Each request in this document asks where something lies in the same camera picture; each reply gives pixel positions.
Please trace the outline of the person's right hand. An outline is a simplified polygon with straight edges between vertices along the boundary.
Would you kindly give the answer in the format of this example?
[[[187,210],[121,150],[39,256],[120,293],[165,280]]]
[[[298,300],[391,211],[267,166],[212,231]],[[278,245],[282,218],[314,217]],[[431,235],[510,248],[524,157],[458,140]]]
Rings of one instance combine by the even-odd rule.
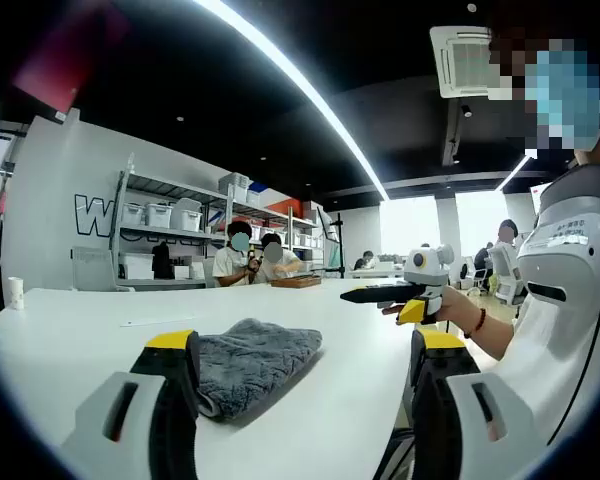
[[[439,321],[449,321],[465,334],[472,335],[483,324],[483,310],[456,289],[445,286],[442,292],[442,304],[437,312]]]

